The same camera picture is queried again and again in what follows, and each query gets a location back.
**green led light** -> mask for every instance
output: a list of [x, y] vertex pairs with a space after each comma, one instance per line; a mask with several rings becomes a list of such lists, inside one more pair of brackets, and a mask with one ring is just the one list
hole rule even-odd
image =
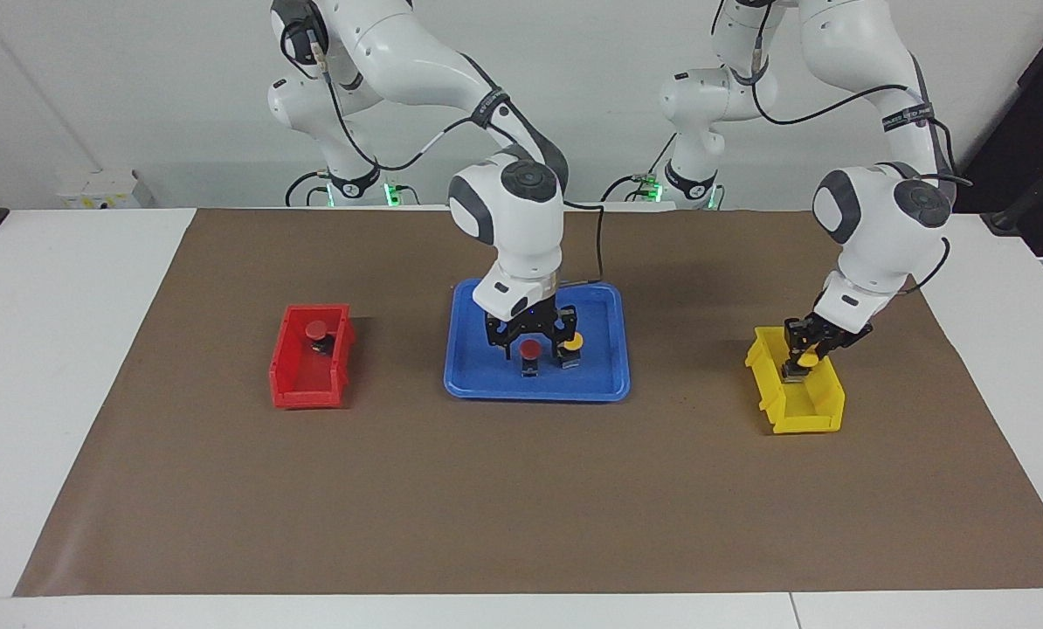
[[637, 182], [637, 196], [641, 196], [647, 201], [659, 202], [664, 194], [664, 186], [658, 183], [656, 176], [652, 174], [642, 176]]
[[390, 207], [398, 207], [401, 204], [401, 191], [397, 190], [397, 186], [390, 186], [390, 184], [386, 184], [385, 198]]

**black cable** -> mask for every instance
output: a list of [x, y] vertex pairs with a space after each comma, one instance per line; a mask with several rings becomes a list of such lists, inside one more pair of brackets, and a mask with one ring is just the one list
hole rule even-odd
[[407, 168], [410, 168], [414, 164], [416, 164], [417, 161], [420, 161], [421, 158], [425, 156], [425, 153], [427, 152], [428, 148], [431, 147], [434, 143], [436, 143], [440, 138], [443, 138], [444, 136], [448, 135], [448, 132], [453, 131], [458, 126], [462, 126], [463, 124], [466, 124], [468, 122], [470, 123], [475, 122], [475, 120], [470, 118], [470, 116], [467, 116], [465, 119], [457, 120], [454, 123], [448, 124], [448, 126], [444, 127], [444, 130], [438, 132], [437, 138], [432, 140], [430, 143], [426, 144], [425, 148], [421, 148], [420, 151], [417, 151], [417, 154], [414, 154], [412, 159], [407, 161], [405, 164], [402, 164], [401, 166], [385, 166], [385, 164], [379, 164], [379, 161], [377, 159], [371, 159], [370, 155], [366, 154], [366, 152], [363, 151], [362, 147], [358, 146], [358, 143], [357, 141], [355, 141], [354, 136], [350, 135], [350, 128], [346, 127], [346, 120], [342, 118], [342, 107], [339, 106], [339, 97], [335, 94], [335, 84], [326, 82], [326, 91], [329, 91], [331, 95], [331, 103], [335, 105], [335, 116], [336, 118], [339, 119], [339, 126], [342, 128], [342, 135], [346, 136], [346, 140], [350, 143], [350, 147], [355, 148], [355, 152], [358, 152], [358, 156], [361, 156], [361, 159], [363, 159], [363, 161], [365, 161], [366, 164], [370, 164], [370, 166], [373, 166], [379, 170], [386, 170], [389, 172], [398, 172], [402, 170], [406, 170]]
[[[761, 45], [761, 37], [766, 33], [767, 23], [770, 20], [770, 11], [772, 11], [773, 8], [774, 8], [774, 3], [767, 4], [767, 11], [765, 13], [765, 15], [761, 16], [761, 24], [758, 25], [758, 35], [757, 35], [757, 39], [756, 39], [756, 41], [758, 43], [757, 46]], [[770, 67], [770, 62], [769, 61], [767, 62], [767, 66], [766, 67]], [[753, 73], [757, 73], [757, 72], [761, 72], [761, 69], [765, 69], [765, 68], [751, 68], [750, 71], [753, 72]], [[845, 105], [848, 105], [850, 103], [856, 102], [856, 100], [858, 100], [858, 99], [866, 99], [866, 97], [868, 97], [868, 96], [870, 96], [872, 94], [876, 94], [878, 92], [888, 91], [888, 89], [899, 89], [901, 92], [908, 92], [909, 91], [909, 88], [906, 88], [905, 84], [897, 84], [897, 83], [880, 84], [878, 88], [866, 89], [866, 91], [864, 91], [864, 92], [854, 94], [852, 96], [848, 96], [846, 99], [841, 100], [841, 102], [838, 102], [835, 104], [832, 104], [831, 106], [822, 108], [822, 111], [819, 111], [817, 113], [812, 113], [812, 115], [801, 116], [801, 118], [794, 119], [794, 120], [777, 120], [777, 119], [774, 119], [773, 116], [770, 116], [769, 113], [767, 113], [765, 111], [765, 108], [761, 107], [761, 102], [758, 100], [758, 82], [761, 80], [762, 76], [766, 76], [766, 73], [762, 73], [760, 76], [758, 76], [756, 79], [754, 79], [753, 83], [750, 84], [750, 95], [752, 95], [754, 97], [754, 106], [758, 110], [758, 115], [761, 115], [761, 118], [765, 118], [765, 119], [769, 120], [769, 122], [777, 124], [778, 126], [790, 126], [790, 125], [793, 125], [793, 124], [801, 124], [802, 122], [809, 122], [809, 120], [818, 119], [821, 116], [829, 115], [829, 113], [831, 113], [833, 111], [838, 111], [838, 108], [841, 108], [842, 106], [845, 106]]]
[[509, 140], [511, 144], [517, 144], [518, 143], [517, 140], [513, 139], [513, 136], [510, 136], [509, 132], [503, 131], [502, 128], [499, 128], [498, 125], [494, 125], [494, 123], [488, 122], [486, 124], [486, 126], [488, 126], [490, 128], [493, 128], [494, 131], [502, 132], [503, 137], [506, 138], [507, 140]]
[[610, 184], [610, 186], [608, 187], [608, 190], [606, 190], [606, 192], [603, 192], [603, 196], [600, 197], [599, 202], [606, 202], [606, 199], [609, 199], [610, 195], [614, 194], [614, 191], [617, 190], [618, 186], [621, 186], [623, 184], [629, 184], [629, 183], [631, 183], [633, 180], [634, 180], [634, 175], [633, 174], [629, 174], [629, 175], [626, 175], [626, 176], [621, 176], [621, 178], [618, 178], [617, 180], [615, 180], [614, 184]]
[[951, 182], [957, 186], [964, 186], [966, 188], [972, 188], [976, 184], [972, 183], [972, 179], [965, 179], [964, 176], [957, 176], [955, 174], [942, 174], [942, 172], [930, 172], [930, 174], [919, 174], [914, 176], [914, 179], [937, 179], [938, 182]]
[[944, 143], [945, 150], [949, 151], [949, 168], [953, 171], [954, 175], [960, 175], [960, 171], [956, 169], [956, 153], [952, 150], [952, 130], [949, 129], [949, 125], [941, 122], [941, 120], [932, 119], [932, 124], [936, 124], [941, 131], [944, 131]]
[[326, 192], [326, 188], [313, 188], [313, 190], [309, 191], [309, 199], [306, 200], [306, 202], [309, 203], [309, 207], [311, 207], [311, 196], [316, 192]]
[[761, 115], [761, 118], [765, 118], [765, 119], [769, 120], [769, 122], [777, 124], [778, 126], [790, 126], [792, 124], [801, 124], [802, 122], [809, 122], [809, 120], [818, 119], [818, 118], [820, 118], [821, 116], [824, 116], [824, 115], [829, 115], [829, 113], [832, 113], [833, 111], [838, 111], [838, 108], [841, 108], [842, 106], [845, 106], [845, 105], [848, 105], [850, 103], [856, 102], [856, 100], [858, 100], [858, 99], [866, 99], [866, 97], [868, 97], [868, 96], [870, 96], [870, 95], [872, 95], [874, 93], [888, 91], [888, 89], [900, 89], [900, 91], [902, 91], [902, 92], [908, 92], [909, 91], [909, 88], [906, 88], [905, 84], [895, 84], [895, 83], [880, 84], [878, 88], [866, 89], [866, 91], [864, 91], [864, 92], [857, 93], [857, 94], [855, 94], [853, 96], [848, 96], [846, 99], [841, 100], [840, 103], [835, 103], [835, 104], [832, 104], [831, 106], [822, 108], [822, 111], [819, 111], [817, 113], [812, 113], [812, 115], [801, 116], [801, 118], [793, 119], [793, 120], [776, 120], [774, 118], [771, 118], [771, 116], [769, 115], [769, 113], [767, 113], [766, 111], [763, 111], [761, 108], [761, 102], [758, 102], [758, 82], [757, 82], [757, 80], [756, 80], [756, 82], [753, 82], [753, 83], [750, 84], [750, 95], [754, 96], [754, 106], [757, 107], [758, 113], [760, 113], [760, 115]]
[[286, 43], [287, 39], [286, 39], [285, 35], [287, 35], [288, 32], [289, 32], [289, 27], [286, 24], [285, 28], [282, 29], [282, 54], [285, 55], [285, 58], [288, 59], [289, 63], [292, 64], [294, 68], [297, 68], [297, 70], [300, 71], [300, 74], [305, 75], [305, 78], [307, 78], [309, 80], [315, 80], [315, 76], [310, 75], [309, 73], [307, 73], [305, 71], [305, 68], [301, 68], [300, 64], [297, 64], [297, 61], [293, 59], [293, 56], [289, 55], [289, 51], [286, 51], [286, 49], [285, 49], [285, 43]]
[[572, 201], [564, 201], [564, 204], [566, 204], [566, 207], [573, 208], [573, 210], [598, 210], [601, 212], [603, 211], [603, 207], [601, 207], [601, 204], [581, 204]]
[[623, 184], [629, 184], [634, 180], [632, 174], [622, 176], [614, 184], [610, 184], [608, 190], [603, 192], [603, 196], [600, 198], [600, 204], [581, 204], [572, 201], [564, 201], [564, 204], [569, 208], [575, 208], [575, 210], [598, 210], [599, 218], [595, 220], [595, 265], [599, 267], [599, 280], [598, 282], [603, 282], [605, 277], [606, 269], [603, 266], [603, 219], [606, 218], [606, 200], [610, 198], [610, 195], [616, 190], [616, 188]]
[[661, 164], [661, 159], [664, 158], [664, 152], [670, 150], [670, 147], [673, 146], [673, 143], [676, 140], [677, 140], [677, 135], [676, 132], [674, 132], [673, 136], [670, 136], [670, 140], [668, 143], [665, 143], [664, 148], [661, 148], [661, 152], [658, 153], [658, 159], [653, 161], [653, 166], [651, 166], [650, 169], [647, 170], [646, 172], [649, 172], [651, 175], [653, 174], [653, 169], [656, 169], [658, 167], [658, 164]]
[[421, 196], [417, 195], [416, 188], [414, 188], [412, 186], [397, 186], [397, 191], [398, 192], [402, 192], [402, 191], [413, 192], [413, 200], [415, 200], [417, 204], [421, 204]]
[[297, 188], [299, 188], [301, 184], [313, 178], [323, 179], [325, 178], [325, 172], [322, 170], [306, 172], [306, 174], [298, 176], [298, 178], [290, 185], [289, 190], [285, 191], [285, 207], [293, 207], [293, 192], [297, 191]]
[[944, 242], [944, 256], [941, 256], [941, 262], [938, 262], [937, 267], [932, 269], [932, 273], [929, 273], [928, 275], [926, 275], [925, 279], [922, 280], [922, 282], [920, 284], [918, 284], [916, 287], [914, 287], [914, 288], [912, 288], [909, 290], [901, 291], [900, 293], [898, 293], [898, 294], [901, 295], [901, 297], [905, 297], [906, 295], [914, 294], [917, 291], [920, 291], [923, 288], [925, 288], [925, 284], [931, 283], [932, 279], [937, 277], [938, 273], [940, 273], [941, 270], [942, 270], [942, 268], [944, 268], [945, 263], [949, 262], [949, 255], [952, 253], [952, 243], [949, 243], [949, 239], [945, 239], [945, 238], [942, 238], [941, 242]]
[[728, 0], [720, 0], [720, 7], [717, 8], [717, 19], [712, 20], [712, 35], [717, 33], [717, 24], [720, 24], [720, 16], [723, 15], [724, 4], [727, 2]]

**brown paper mat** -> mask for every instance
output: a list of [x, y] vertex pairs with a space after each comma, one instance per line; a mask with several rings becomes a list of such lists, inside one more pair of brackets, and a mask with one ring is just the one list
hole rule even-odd
[[[573, 215], [569, 275], [592, 271]], [[840, 434], [768, 437], [743, 358], [838, 247], [803, 214], [614, 215], [633, 391], [448, 397], [441, 213], [200, 211], [18, 596], [1037, 588], [1043, 507], [920, 297], [836, 356]], [[274, 411], [287, 304], [348, 301], [349, 411]]]

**yellow mushroom button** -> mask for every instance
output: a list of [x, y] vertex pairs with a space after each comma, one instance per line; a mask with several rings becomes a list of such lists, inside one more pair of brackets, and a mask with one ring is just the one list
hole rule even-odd
[[805, 367], [805, 369], [811, 369], [812, 367], [819, 365], [819, 363], [820, 358], [817, 356], [816, 352], [805, 353], [805, 355], [798, 360], [798, 365]]
[[584, 335], [577, 333], [572, 340], [563, 342], [561, 346], [568, 352], [580, 352], [581, 347], [584, 346]]

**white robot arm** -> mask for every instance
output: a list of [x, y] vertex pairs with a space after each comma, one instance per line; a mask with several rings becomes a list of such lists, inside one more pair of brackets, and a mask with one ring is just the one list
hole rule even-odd
[[[289, 84], [274, 88], [287, 96], [274, 104], [282, 112], [293, 112], [297, 105], [288, 102], [292, 95], [309, 102], [298, 105], [301, 111], [313, 111], [315, 96], [309, 83], [321, 77], [322, 82], [315, 83], [330, 92], [329, 115], [300, 116], [313, 124], [297, 122], [291, 113], [287, 119], [320, 140], [330, 164], [345, 164], [346, 151], [334, 131], [346, 124], [343, 116], [380, 99], [459, 108], [468, 116], [463, 122], [485, 128], [496, 141], [502, 152], [461, 171], [448, 190], [455, 222], [498, 248], [498, 261], [475, 291], [475, 301], [488, 315], [492, 345], [508, 352], [518, 335], [542, 333], [557, 346], [562, 363], [571, 366], [577, 356], [561, 345], [575, 339], [575, 313], [555, 306], [562, 192], [568, 180], [560, 148], [526, 120], [505, 89], [475, 61], [427, 32], [409, 0], [274, 0], [272, 16], [283, 53], [306, 75], [300, 88], [291, 92]], [[382, 166], [354, 138], [345, 139], [362, 160], [357, 172], [369, 167], [405, 168]]]
[[[319, 144], [326, 162], [326, 190], [338, 207], [386, 203], [382, 171], [367, 164], [346, 142], [326, 88], [307, 78], [286, 76], [269, 88], [267, 97], [269, 111], [278, 122], [307, 132]], [[353, 123], [347, 125], [358, 146], [368, 150], [363, 134]]]
[[698, 207], [713, 187], [724, 148], [713, 130], [718, 122], [805, 120], [774, 121], [767, 113], [777, 100], [770, 43], [794, 7], [809, 71], [876, 107], [894, 156], [833, 171], [814, 196], [814, 215], [844, 253], [812, 314], [786, 321], [791, 359], [783, 374], [803, 379], [819, 358], [868, 335], [870, 319], [911, 271], [948, 246], [940, 228], [951, 215], [959, 178], [938, 140], [921, 68], [901, 43], [886, 0], [728, 0], [713, 25], [723, 67], [678, 74], [662, 92], [678, 131], [665, 167], [670, 198]]

